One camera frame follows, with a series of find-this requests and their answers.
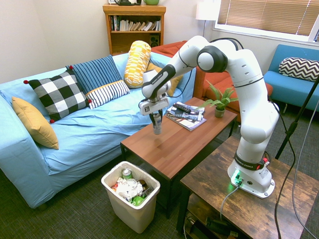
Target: tripod stand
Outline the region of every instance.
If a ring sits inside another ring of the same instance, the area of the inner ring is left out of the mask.
[[[306,98],[306,100],[305,100],[303,106],[302,106],[301,109],[299,110],[299,112],[298,112],[298,114],[297,114],[295,120],[291,123],[291,125],[290,125],[290,127],[289,127],[289,129],[288,129],[288,131],[287,131],[287,133],[286,133],[287,135],[286,135],[286,137],[285,137],[283,143],[281,144],[281,146],[280,146],[280,148],[279,148],[279,150],[278,150],[278,153],[277,153],[277,155],[276,155],[276,157],[275,157],[276,159],[279,159],[279,157],[280,157],[281,153],[283,152],[283,150],[284,150],[284,148],[285,148],[287,142],[289,141],[291,135],[293,135],[293,133],[295,132],[295,130],[296,130],[297,126],[298,126],[299,118],[300,118],[301,115],[303,114],[303,112],[304,112],[304,110],[305,110],[305,108],[306,108],[306,106],[307,106],[307,104],[308,104],[308,102],[309,102],[311,96],[313,95],[313,93],[314,93],[314,91],[315,91],[315,89],[316,89],[316,87],[317,87],[317,85],[318,85],[318,83],[319,83],[319,77],[317,77],[317,79],[316,79],[316,81],[315,81],[313,87],[311,88],[309,94],[307,95],[307,98]]]

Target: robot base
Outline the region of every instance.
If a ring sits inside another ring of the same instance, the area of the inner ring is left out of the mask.
[[[242,184],[240,188],[259,198],[269,197],[275,189],[275,181],[271,178],[271,173],[266,167],[257,171],[251,171],[241,167],[234,160],[228,167],[227,172],[232,185],[237,186],[241,180]]]

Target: speaker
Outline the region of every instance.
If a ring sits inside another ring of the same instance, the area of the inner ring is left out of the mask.
[[[160,36],[158,35],[151,35],[150,36],[150,46],[158,46],[160,44]]]

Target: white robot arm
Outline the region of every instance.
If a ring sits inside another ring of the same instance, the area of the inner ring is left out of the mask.
[[[260,198],[268,197],[275,182],[264,153],[279,115],[267,100],[266,84],[252,51],[238,50],[232,40],[207,42],[202,36],[193,37],[158,74],[146,72],[142,87],[146,100],[139,105],[141,114],[152,115],[167,107],[167,82],[196,66],[205,72],[227,71],[231,75],[240,106],[242,137],[228,175],[233,185],[242,181],[243,190]]]

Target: yellow pillow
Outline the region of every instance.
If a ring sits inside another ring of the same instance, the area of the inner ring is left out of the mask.
[[[124,81],[130,88],[143,85],[143,73],[146,71],[151,57],[151,47],[144,41],[132,43],[129,58],[124,72]]]
[[[12,97],[12,107],[34,141],[49,148],[59,149],[53,128],[36,107],[16,97]]]
[[[156,70],[156,72],[160,72],[161,71],[161,67],[158,67],[156,65],[154,65],[153,63],[149,63],[149,66],[148,66],[148,71],[150,70]],[[179,84],[180,80],[183,78],[183,75],[182,76],[178,76],[178,77],[175,77],[173,79],[170,80],[170,83],[171,83],[171,87],[170,87],[170,90],[167,92],[169,96],[173,96],[174,94],[174,91],[177,87],[177,85]]]

